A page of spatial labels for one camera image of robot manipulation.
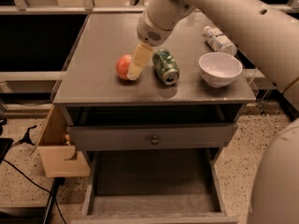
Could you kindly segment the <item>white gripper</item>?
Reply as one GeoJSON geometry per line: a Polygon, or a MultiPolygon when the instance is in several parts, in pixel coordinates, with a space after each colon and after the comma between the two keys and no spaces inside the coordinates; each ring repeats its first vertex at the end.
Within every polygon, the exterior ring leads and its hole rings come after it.
{"type": "Polygon", "coordinates": [[[152,57],[152,47],[161,46],[171,33],[172,31],[163,30],[156,26],[150,20],[147,11],[142,13],[137,23],[137,37],[142,42],[136,46],[133,52],[127,73],[129,80],[134,81],[139,78],[152,57]]]}

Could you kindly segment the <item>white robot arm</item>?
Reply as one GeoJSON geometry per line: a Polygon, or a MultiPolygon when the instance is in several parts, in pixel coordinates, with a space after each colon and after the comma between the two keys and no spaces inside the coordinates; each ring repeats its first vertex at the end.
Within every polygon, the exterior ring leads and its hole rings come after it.
{"type": "MultiPolygon", "coordinates": [[[[142,42],[127,77],[136,80],[175,25],[202,10],[292,104],[298,101],[299,22],[260,0],[150,0],[137,24],[142,42]]],[[[264,152],[249,203],[247,224],[299,224],[299,119],[264,152]]]]}

